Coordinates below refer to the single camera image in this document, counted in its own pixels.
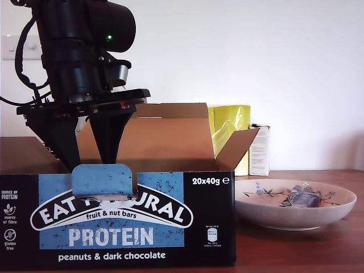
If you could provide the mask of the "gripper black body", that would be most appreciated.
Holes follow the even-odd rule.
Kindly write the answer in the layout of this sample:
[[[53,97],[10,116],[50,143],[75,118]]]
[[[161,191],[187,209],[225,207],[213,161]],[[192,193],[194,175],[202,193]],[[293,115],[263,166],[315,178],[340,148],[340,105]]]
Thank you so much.
[[[19,104],[17,115],[29,112],[57,112],[88,117],[101,105],[137,105],[150,97],[148,89],[132,89],[113,92],[117,85],[124,85],[128,65],[52,65],[47,68],[47,81],[38,86],[16,66],[19,79],[35,93],[33,101]]]

